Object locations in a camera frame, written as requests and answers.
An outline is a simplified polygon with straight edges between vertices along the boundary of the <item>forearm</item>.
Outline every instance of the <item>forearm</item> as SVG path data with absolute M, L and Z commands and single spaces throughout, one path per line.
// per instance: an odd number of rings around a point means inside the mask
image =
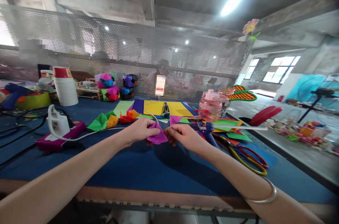
M 121 137 L 106 138 L 1 200 L 1 222 L 48 223 L 122 148 Z
M 245 198 L 264 200 L 271 196 L 272 188 L 269 183 L 231 156 L 208 146 L 203 157 L 211 162 Z M 248 202 L 248 204 L 268 224 L 322 223 L 312 212 L 278 188 L 277 196 L 271 203 Z

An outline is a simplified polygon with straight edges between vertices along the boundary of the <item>scissors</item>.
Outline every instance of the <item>scissors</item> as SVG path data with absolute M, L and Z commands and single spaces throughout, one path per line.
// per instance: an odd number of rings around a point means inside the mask
M 240 161 L 240 163 L 243 164 L 245 167 L 247 167 L 249 170 L 251 170 L 252 172 L 254 172 L 254 173 L 256 173 L 257 175 L 260 175 L 260 176 L 266 176 L 267 175 L 266 169 L 268 169 L 268 165 L 267 165 L 266 161 L 262 157 L 260 157 L 255 151 L 253 151 L 252 149 L 250 149 L 246 146 L 236 146 L 236 145 L 232 144 L 231 142 L 227 141 L 225 137 L 217 135 L 216 133 L 212 133 L 212 134 L 213 134 L 213 136 L 216 137 L 216 139 L 219 143 L 221 143 L 222 145 L 224 145 L 228 148 L 229 153 L 231 153 L 234 158 L 236 158 L 238 161 Z M 245 152 L 245 150 L 247 150 L 250 153 L 252 153 L 253 155 L 255 155 L 259 159 L 259 161 L 256 160 L 254 157 L 252 157 L 247 152 Z M 258 167 L 260 171 L 254 169 L 254 168 L 250 167 L 248 164 L 246 164 L 240 158 L 239 155 L 243 156 L 249 162 L 251 162 L 253 165 Z

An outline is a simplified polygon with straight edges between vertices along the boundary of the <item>person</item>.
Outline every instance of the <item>person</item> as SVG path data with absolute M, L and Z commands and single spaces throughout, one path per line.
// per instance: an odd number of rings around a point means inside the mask
M 159 129 L 149 129 L 153 124 L 153 120 L 144 117 L 138 119 L 124 130 L 14 191 L 0 201 L 0 222 L 15 224 L 24 220 L 25 223 L 48 223 L 115 154 L 136 141 L 159 134 Z M 265 223 L 323 223 L 307 208 L 278 188 L 276 196 L 272 199 L 274 192 L 272 184 L 210 145 L 189 125 L 172 125 L 164 132 L 173 146 L 180 142 L 186 149 L 212 163 Z M 253 200 L 266 201 L 260 204 Z

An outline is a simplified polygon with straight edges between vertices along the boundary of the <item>blue tabletop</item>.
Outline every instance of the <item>blue tabletop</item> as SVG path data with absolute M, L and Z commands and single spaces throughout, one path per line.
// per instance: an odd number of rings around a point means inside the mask
M 116 102 L 100 102 L 92 99 L 79 99 L 79 104 L 62 107 L 72 120 L 84 121 L 89 125 L 100 113 L 113 110 Z M 14 118 L 0 116 L 0 131 L 13 126 Z M 22 121 L 35 127 L 41 119 Z M 16 134 L 0 139 L 0 146 L 26 132 L 22 129 Z M 47 124 L 37 130 L 47 134 Z M 116 130 L 102 131 L 82 139 L 80 142 L 88 148 L 105 139 Z M 336 196 L 293 166 L 285 158 L 264 145 L 261 141 L 248 135 L 256 144 L 258 151 L 276 157 L 268 170 L 267 178 L 278 188 L 299 202 L 330 204 Z M 16 142 L 0 148 L 0 163 L 8 160 L 18 152 L 34 144 L 41 136 L 29 134 Z M 46 155 L 37 148 L 30 149 L 14 160 L 0 166 L 0 178 L 30 181 L 60 163 L 75 156 L 78 150 L 64 150 L 61 153 Z M 172 147 L 169 143 L 148 147 L 145 142 L 134 143 L 120 151 L 105 164 L 86 185 L 154 190 L 174 193 L 189 193 L 213 196 L 240 197 L 237 190 L 209 162 L 187 151 L 181 145 Z

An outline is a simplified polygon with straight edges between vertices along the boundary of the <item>stack of paper cups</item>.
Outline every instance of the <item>stack of paper cups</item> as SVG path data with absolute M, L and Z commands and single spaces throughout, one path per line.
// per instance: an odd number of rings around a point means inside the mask
M 78 104 L 78 95 L 71 70 L 67 67 L 53 67 L 53 76 L 60 105 L 73 106 Z

